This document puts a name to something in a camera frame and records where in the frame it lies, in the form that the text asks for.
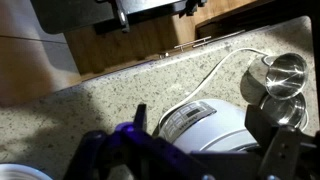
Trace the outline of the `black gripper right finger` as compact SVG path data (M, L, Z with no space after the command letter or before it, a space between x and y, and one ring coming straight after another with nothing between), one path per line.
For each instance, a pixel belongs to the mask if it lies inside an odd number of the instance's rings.
M280 125L260 107L248 105L245 127L262 148L268 148Z

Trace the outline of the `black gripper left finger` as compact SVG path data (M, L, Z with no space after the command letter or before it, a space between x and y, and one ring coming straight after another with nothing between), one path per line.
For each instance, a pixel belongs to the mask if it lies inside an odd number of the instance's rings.
M139 104L136 110L133 124L136 128L147 129L147 105Z

